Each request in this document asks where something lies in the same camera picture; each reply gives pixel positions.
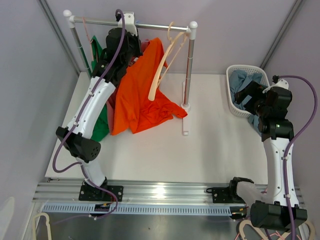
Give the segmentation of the silver clothes rack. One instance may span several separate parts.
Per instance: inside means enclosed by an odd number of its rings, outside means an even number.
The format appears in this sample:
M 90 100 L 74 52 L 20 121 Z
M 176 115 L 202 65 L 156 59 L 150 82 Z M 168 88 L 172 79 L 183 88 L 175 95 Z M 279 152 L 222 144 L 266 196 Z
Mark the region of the silver clothes rack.
M 66 18 L 68 22 L 68 26 L 71 30 L 73 35 L 74 41 L 78 48 L 79 54 L 81 56 L 82 63 L 85 66 L 85 70 L 88 76 L 91 76 L 91 68 L 88 64 L 86 54 L 84 52 L 82 43 L 80 41 L 79 35 L 76 30 L 76 23 L 82 23 L 82 18 L 74 16 L 70 10 L 64 10 L 63 16 Z M 113 27 L 123 27 L 125 25 L 124 20 L 118 21 L 107 21 L 98 18 L 85 18 L 85 23 L 88 24 L 95 24 L 95 25 L 105 25 L 105 26 L 113 26 Z M 149 30 L 161 30 L 161 31 L 168 31 L 169 25 L 158 25 L 158 24 L 147 24 L 141 23 L 135 20 L 135 26 L 137 29 L 149 29 Z M 186 33 L 188 41 L 188 55 L 187 55 L 187 66 L 186 66 L 186 77 L 185 81 L 183 82 L 183 102 L 181 107 L 186 111 L 189 112 L 191 107 L 189 103 L 189 95 L 190 95 L 190 85 L 191 85 L 191 77 L 192 77 L 192 66 L 193 66 L 193 56 L 194 56 L 194 44 L 196 39 L 196 32 L 198 28 L 198 23 L 196 21 L 191 21 L 188 26 L 186 27 L 179 27 L 179 26 L 172 26 L 170 30 L 170 36 L 174 39 L 177 34 L 179 33 Z

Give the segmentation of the white perforated laundry basket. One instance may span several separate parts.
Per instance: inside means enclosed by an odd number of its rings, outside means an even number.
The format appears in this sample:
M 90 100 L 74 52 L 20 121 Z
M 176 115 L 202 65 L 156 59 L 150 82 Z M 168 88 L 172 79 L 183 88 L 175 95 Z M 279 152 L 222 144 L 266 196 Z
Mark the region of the white perforated laundry basket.
M 267 74 L 257 66 L 234 64 L 226 69 L 228 106 L 230 112 L 236 117 L 249 118 L 251 115 L 244 110 L 242 103 L 235 103 L 235 93 L 243 90 L 251 80 L 265 87 L 270 86 Z

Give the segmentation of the orange t shirt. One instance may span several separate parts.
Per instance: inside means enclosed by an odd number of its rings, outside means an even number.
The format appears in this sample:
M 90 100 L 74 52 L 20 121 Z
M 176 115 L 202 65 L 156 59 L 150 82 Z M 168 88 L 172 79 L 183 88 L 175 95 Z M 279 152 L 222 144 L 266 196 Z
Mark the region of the orange t shirt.
M 150 87 L 164 55 L 162 41 L 156 37 L 149 41 L 142 56 L 126 69 L 115 96 L 112 136 L 127 129 L 133 134 L 156 127 L 174 117 L 183 119 L 188 114 L 169 100 L 160 90 L 155 100 L 148 99 Z

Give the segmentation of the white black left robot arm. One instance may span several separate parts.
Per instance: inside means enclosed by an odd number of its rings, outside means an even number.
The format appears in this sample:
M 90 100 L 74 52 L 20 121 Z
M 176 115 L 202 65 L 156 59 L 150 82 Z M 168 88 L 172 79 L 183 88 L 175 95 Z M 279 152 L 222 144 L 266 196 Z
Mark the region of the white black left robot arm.
M 63 173 L 79 165 L 90 186 L 90 195 L 97 201 L 107 197 L 108 181 L 98 162 L 101 144 L 92 139 L 95 124 L 108 99 L 115 92 L 133 58 L 142 55 L 141 41 L 136 27 L 116 27 L 105 38 L 106 47 L 98 55 L 89 87 L 80 107 L 66 127 L 58 127 L 56 136 L 60 144 L 54 154 L 52 168 Z M 56 166 L 58 155 L 65 148 L 74 163 L 59 170 Z

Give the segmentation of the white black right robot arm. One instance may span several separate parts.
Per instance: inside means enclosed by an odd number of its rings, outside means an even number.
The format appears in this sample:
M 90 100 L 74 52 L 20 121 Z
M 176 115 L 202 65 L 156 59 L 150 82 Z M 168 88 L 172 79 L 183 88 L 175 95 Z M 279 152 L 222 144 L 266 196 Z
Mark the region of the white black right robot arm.
M 267 159 L 267 192 L 258 190 L 248 178 L 234 177 L 227 196 L 232 202 L 241 200 L 249 207 L 251 224 L 257 228 L 293 233 L 303 224 L 308 214 L 300 208 L 295 192 L 292 170 L 294 139 L 293 124 L 287 120 L 292 92 L 285 80 L 264 87 L 252 81 L 234 95 L 236 103 L 258 116 L 258 130 Z

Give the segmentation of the beige plastic hanger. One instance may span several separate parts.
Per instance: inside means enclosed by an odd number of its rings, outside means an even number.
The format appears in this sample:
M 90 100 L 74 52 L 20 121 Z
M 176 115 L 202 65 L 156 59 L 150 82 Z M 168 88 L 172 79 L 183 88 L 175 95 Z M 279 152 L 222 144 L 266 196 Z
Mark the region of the beige plastic hanger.
M 173 61 L 175 60 L 175 58 L 177 57 L 177 55 L 179 54 L 180 50 L 182 49 L 182 47 L 184 46 L 186 40 L 187 40 L 187 34 L 180 32 L 179 34 L 177 34 L 175 36 L 175 38 L 173 39 L 170 36 L 170 31 L 171 31 L 171 27 L 174 25 L 174 21 L 172 21 L 168 27 L 167 30 L 167 39 L 170 41 L 170 45 L 168 46 L 168 48 L 166 49 L 166 51 L 164 52 L 162 59 L 160 60 L 160 63 L 156 69 L 156 72 L 154 74 L 150 89 L 149 89 L 149 93 L 148 93 L 148 100 L 149 101 L 154 101 L 155 97 L 156 97 L 156 91 L 163 79 L 163 77 L 165 76 L 165 74 L 168 72 L 169 68 L 171 67 Z M 172 53 L 172 51 L 175 49 L 177 43 L 178 43 L 178 39 L 183 37 L 183 40 L 179 46 L 179 48 L 177 49 L 175 55 L 173 56 L 172 60 L 170 63 L 167 63 L 167 58 L 168 56 L 170 56 L 170 54 Z

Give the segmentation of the grey blue t shirt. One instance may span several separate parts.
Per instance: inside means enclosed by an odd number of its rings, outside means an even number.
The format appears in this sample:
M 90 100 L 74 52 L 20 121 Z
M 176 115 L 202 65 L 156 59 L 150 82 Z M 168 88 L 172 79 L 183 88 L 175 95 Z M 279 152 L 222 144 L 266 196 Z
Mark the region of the grey blue t shirt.
M 231 95 L 231 101 L 237 109 L 245 110 L 245 104 L 252 98 L 247 95 L 246 98 L 240 103 L 236 103 L 235 94 L 241 92 L 247 87 L 252 81 L 260 84 L 262 80 L 261 73 L 248 74 L 244 70 L 234 70 L 229 77 L 229 89 Z

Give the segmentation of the aluminium mounting rail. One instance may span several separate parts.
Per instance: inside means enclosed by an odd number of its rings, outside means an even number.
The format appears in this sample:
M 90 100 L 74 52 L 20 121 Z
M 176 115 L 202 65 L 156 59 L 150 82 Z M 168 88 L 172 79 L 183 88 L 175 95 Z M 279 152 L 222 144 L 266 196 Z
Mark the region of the aluminium mounting rail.
M 78 203 L 82 179 L 49 178 L 37 184 L 34 203 Z M 226 188 L 227 183 L 155 182 L 109 180 L 111 186 L 122 186 L 121 204 L 136 205 L 212 205 L 208 188 Z

